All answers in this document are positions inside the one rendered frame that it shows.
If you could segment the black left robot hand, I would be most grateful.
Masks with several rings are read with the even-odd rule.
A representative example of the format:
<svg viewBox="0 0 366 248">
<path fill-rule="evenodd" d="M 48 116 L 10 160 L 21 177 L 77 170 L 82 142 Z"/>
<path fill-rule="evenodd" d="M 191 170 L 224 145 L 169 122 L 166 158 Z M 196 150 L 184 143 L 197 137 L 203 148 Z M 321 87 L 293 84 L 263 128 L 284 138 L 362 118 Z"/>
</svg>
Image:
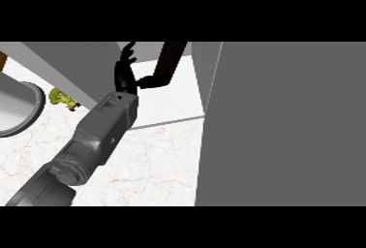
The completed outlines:
<svg viewBox="0 0 366 248">
<path fill-rule="evenodd" d="M 169 84 L 179 58 L 185 49 L 185 42 L 163 42 L 159 51 L 159 60 L 154 72 L 139 79 L 134 77 L 131 64 L 137 61 L 132 56 L 134 42 L 129 42 L 119 54 L 119 59 L 113 64 L 113 86 L 116 92 L 137 94 L 137 89 L 159 88 Z"/>
</svg>

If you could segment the white cabinet interior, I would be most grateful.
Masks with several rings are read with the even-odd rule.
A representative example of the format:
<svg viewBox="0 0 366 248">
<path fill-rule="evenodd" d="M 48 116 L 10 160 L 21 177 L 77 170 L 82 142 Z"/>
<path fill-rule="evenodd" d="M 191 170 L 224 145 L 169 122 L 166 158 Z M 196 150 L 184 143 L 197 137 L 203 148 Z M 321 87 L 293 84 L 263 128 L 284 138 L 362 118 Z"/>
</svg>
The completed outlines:
<svg viewBox="0 0 366 248">
<path fill-rule="evenodd" d="M 135 45 L 132 46 L 137 61 L 131 64 L 131 71 L 137 79 L 154 72 L 162 43 L 156 56 L 147 55 L 142 58 L 138 58 L 139 53 L 134 50 Z M 185 49 L 169 84 L 159 88 L 137 89 L 135 95 L 138 109 L 134 129 L 200 118 L 204 115 L 193 56 Z"/>
</svg>

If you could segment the large dark grey cabinet door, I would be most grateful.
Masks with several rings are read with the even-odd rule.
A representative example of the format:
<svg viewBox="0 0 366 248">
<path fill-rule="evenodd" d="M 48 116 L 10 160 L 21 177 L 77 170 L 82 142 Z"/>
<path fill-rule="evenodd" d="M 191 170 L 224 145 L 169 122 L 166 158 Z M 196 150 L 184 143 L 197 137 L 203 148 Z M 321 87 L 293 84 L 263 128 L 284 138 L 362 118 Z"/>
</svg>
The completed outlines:
<svg viewBox="0 0 366 248">
<path fill-rule="evenodd" d="M 366 43 L 227 43 L 198 205 L 366 205 Z"/>
</svg>

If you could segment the yellow-green vegetable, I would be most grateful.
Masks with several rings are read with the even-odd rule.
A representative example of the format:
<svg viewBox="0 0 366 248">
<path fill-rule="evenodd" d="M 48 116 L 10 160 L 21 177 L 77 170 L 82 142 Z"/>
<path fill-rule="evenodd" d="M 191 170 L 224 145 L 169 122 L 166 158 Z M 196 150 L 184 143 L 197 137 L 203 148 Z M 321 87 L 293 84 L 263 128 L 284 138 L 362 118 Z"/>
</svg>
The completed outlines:
<svg viewBox="0 0 366 248">
<path fill-rule="evenodd" d="M 69 111 L 79 107 L 79 103 L 57 88 L 49 90 L 48 100 L 51 105 L 64 104 Z"/>
</svg>

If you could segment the grey round pot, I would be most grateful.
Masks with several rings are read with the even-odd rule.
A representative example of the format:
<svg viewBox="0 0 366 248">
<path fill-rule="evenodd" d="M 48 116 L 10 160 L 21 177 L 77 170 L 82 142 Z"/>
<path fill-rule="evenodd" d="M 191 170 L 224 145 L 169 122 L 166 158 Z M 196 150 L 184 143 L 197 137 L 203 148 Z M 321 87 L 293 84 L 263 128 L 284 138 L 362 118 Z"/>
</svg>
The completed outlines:
<svg viewBox="0 0 366 248">
<path fill-rule="evenodd" d="M 32 125 L 44 106 L 42 89 L 0 73 L 0 138 L 17 135 Z"/>
</svg>

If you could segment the brown wooden object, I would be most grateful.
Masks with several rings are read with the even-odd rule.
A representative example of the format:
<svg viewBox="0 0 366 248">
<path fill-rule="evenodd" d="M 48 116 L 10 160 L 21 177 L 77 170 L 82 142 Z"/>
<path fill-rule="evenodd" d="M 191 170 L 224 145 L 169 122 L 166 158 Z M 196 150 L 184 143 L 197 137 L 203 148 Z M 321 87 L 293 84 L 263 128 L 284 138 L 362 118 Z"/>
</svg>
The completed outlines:
<svg viewBox="0 0 366 248">
<path fill-rule="evenodd" d="M 0 72 L 2 71 L 5 61 L 7 61 L 7 54 L 0 51 Z"/>
</svg>

